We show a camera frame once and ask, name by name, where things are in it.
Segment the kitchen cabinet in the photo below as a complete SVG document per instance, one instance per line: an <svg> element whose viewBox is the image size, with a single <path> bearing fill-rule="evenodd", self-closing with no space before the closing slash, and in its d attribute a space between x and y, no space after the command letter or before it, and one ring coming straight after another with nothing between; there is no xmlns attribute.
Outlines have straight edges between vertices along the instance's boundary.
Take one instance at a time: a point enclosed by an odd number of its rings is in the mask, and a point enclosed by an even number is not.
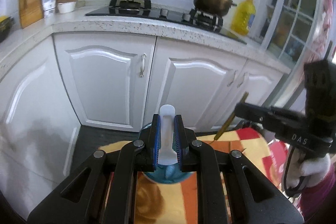
<svg viewBox="0 0 336 224"><path fill-rule="evenodd" d="M157 38L144 124L164 104L175 107L196 132L224 101L245 58L190 43Z"/></svg>
<svg viewBox="0 0 336 224"><path fill-rule="evenodd" d="M311 44L322 0L273 0L267 9L269 27L261 35L262 47L294 69L305 50L314 51Z"/></svg>
<svg viewBox="0 0 336 224"><path fill-rule="evenodd" d="M155 40L110 32L54 36L63 81L81 124L140 131Z"/></svg>
<svg viewBox="0 0 336 224"><path fill-rule="evenodd" d="M70 171L80 123L48 37L0 82L0 190L23 218Z"/></svg>
<svg viewBox="0 0 336 224"><path fill-rule="evenodd" d="M246 99L247 103L262 105L278 84L282 75L281 72L248 60L232 84L226 99L221 103L221 107L205 124L205 128L210 128L210 131L221 128L245 91L249 93Z"/></svg>

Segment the pink clothing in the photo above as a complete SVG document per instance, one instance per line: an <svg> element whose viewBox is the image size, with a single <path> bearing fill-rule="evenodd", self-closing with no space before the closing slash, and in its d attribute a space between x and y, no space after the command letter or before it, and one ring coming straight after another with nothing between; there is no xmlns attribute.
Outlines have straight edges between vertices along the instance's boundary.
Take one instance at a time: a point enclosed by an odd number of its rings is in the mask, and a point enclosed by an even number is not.
<svg viewBox="0 0 336 224"><path fill-rule="evenodd" d="M333 188L335 180L335 169L332 165L329 173L322 182L314 187L305 188L302 191L300 208L305 221L307 221L310 217L313 216L314 213L316 213L317 209L320 207L329 194L330 190Z"/></svg>

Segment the black floor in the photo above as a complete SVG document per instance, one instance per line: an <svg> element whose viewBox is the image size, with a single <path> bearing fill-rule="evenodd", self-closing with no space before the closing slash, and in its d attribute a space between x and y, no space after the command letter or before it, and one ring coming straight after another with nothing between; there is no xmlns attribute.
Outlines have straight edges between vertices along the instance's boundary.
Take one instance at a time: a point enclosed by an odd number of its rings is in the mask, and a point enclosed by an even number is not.
<svg viewBox="0 0 336 224"><path fill-rule="evenodd" d="M133 141L138 137L137 132L116 131L103 128L81 126L73 153L71 172L100 146L119 141Z"/></svg>

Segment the speckled countertop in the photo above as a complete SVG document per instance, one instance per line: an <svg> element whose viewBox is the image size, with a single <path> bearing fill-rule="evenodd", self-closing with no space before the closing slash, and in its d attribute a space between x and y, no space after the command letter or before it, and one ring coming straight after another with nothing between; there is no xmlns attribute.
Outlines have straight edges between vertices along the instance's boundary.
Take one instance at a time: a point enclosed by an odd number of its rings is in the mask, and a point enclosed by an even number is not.
<svg viewBox="0 0 336 224"><path fill-rule="evenodd" d="M12 32L0 43L0 79L30 49L53 33L73 31L111 31L167 37L196 43L246 57L282 73L290 69L255 45L244 45L228 37L181 24L124 16L90 16L99 7L82 7L69 14L57 14Z"/></svg>

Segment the cooking oil bottle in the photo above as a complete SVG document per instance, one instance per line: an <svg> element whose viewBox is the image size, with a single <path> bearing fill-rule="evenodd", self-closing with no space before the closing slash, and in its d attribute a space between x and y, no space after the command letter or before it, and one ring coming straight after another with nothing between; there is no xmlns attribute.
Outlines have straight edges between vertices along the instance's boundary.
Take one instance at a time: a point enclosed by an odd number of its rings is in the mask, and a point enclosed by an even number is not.
<svg viewBox="0 0 336 224"><path fill-rule="evenodd" d="M231 30L240 35L247 35L255 17L253 0L239 3L231 23Z"/></svg>

